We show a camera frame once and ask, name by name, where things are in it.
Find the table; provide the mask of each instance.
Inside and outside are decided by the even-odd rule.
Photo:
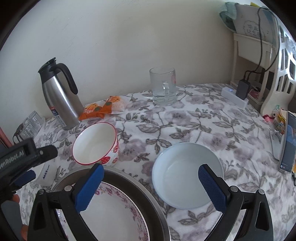
[[[72,146],[82,130],[97,122],[116,127],[120,156],[115,168],[131,175],[155,197],[170,226],[172,240],[202,241],[218,221],[221,213],[212,203],[193,210],[170,207],[156,194],[151,180],[152,166],[166,148],[179,142],[195,142],[211,149],[219,158],[224,179],[242,191],[266,192],[271,211],[274,240],[282,241],[296,222],[296,195],[290,173],[278,171],[272,156],[269,125],[248,105],[239,109],[221,96],[224,84],[185,85],[177,88],[177,102],[160,107],[152,102],[151,90],[126,95],[131,98],[120,115],[102,120],[85,120],[65,131],[49,119],[35,138],[36,146],[53,144],[58,149],[58,165],[53,185],[69,171],[80,167],[72,156]],[[18,194],[21,216],[29,223],[36,192],[51,187],[28,183]],[[233,240],[243,218],[241,211],[228,240]]]

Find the metal pot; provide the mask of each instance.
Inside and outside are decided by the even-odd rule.
[[[80,167],[69,172],[52,188],[52,192],[61,191],[84,176],[92,166]],[[150,235],[150,241],[170,241],[170,230],[165,216],[151,193],[137,180],[112,167],[104,166],[103,182],[109,183],[123,191],[141,211]]]

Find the black cable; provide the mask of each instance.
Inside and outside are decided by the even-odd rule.
[[[258,8],[257,11],[257,15],[258,15],[258,27],[259,27],[259,37],[260,37],[260,45],[261,45],[261,54],[260,54],[260,60],[259,60],[259,64],[257,65],[256,69],[254,71],[257,71],[257,69],[260,67],[261,61],[262,61],[262,55],[263,55],[263,47],[262,47],[262,34],[261,34],[261,29],[260,29],[260,16],[259,16],[259,11],[260,9],[262,9],[263,7]]]
[[[260,61],[259,61],[259,64],[258,64],[257,68],[256,68],[255,70],[253,70],[253,71],[251,71],[251,70],[247,70],[247,71],[244,73],[244,80],[245,80],[245,78],[246,78],[246,73],[249,72],[249,75],[248,75],[247,81],[249,80],[249,76],[250,76],[251,73],[255,73],[255,74],[263,74],[263,73],[267,72],[267,71],[272,67],[272,65],[274,64],[274,62],[276,61],[276,59],[277,59],[277,57],[278,57],[278,55],[279,55],[279,49],[280,49],[280,36],[279,36],[279,33],[278,33],[279,47],[278,47],[278,51],[277,51],[277,53],[276,53],[276,56],[275,56],[273,62],[272,62],[272,63],[270,64],[270,66],[269,66],[267,69],[265,69],[264,71],[262,71],[262,72],[256,72],[256,70],[257,70],[258,67],[260,66],[260,63],[261,63],[261,60],[262,60],[262,54],[263,54],[263,50],[262,50],[262,35],[261,35],[261,29],[260,29],[260,16],[259,16],[259,10],[260,10],[261,8],[263,8],[263,9],[269,11],[269,12],[274,16],[274,18],[275,18],[275,20],[276,20],[276,25],[277,25],[278,30],[279,30],[279,23],[278,23],[278,20],[277,20],[276,16],[273,14],[273,12],[270,11],[268,8],[260,7],[260,8],[258,9],[257,14],[258,14],[258,18],[259,18],[259,22],[258,22],[259,24],[258,24],[258,25],[259,25],[259,36],[260,36],[260,43],[261,43],[261,56],[260,56]]]

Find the orange snack package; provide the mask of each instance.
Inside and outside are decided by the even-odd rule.
[[[130,101],[130,97],[126,96],[110,96],[105,102],[98,101],[87,105],[84,108],[83,113],[79,117],[79,120],[85,120],[89,118],[104,118],[105,114],[121,114],[124,112],[125,107]]]
[[[130,101],[126,96],[110,96],[104,106],[99,111],[104,114],[121,114]]]
[[[104,101],[99,101],[99,102],[95,102],[87,105],[84,108],[83,113],[79,117],[79,120],[82,121],[89,118],[104,118],[105,114],[102,114],[99,112],[99,110],[102,108],[101,106],[103,103]]]

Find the strawberry pattern bowl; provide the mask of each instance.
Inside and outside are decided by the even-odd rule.
[[[100,122],[86,128],[73,145],[73,158],[81,165],[100,163],[113,166],[118,160],[118,155],[117,131],[107,122]]]

